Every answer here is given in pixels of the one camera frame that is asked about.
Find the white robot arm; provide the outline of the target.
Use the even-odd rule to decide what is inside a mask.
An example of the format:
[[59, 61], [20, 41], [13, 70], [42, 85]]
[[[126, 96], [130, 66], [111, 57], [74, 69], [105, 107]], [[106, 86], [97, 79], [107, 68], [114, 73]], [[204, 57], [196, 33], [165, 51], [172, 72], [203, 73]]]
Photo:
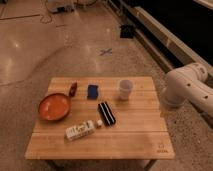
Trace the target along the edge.
[[207, 69], [201, 63], [191, 63], [169, 71], [162, 91], [162, 105], [178, 109], [186, 100], [213, 117], [213, 88], [207, 86]]

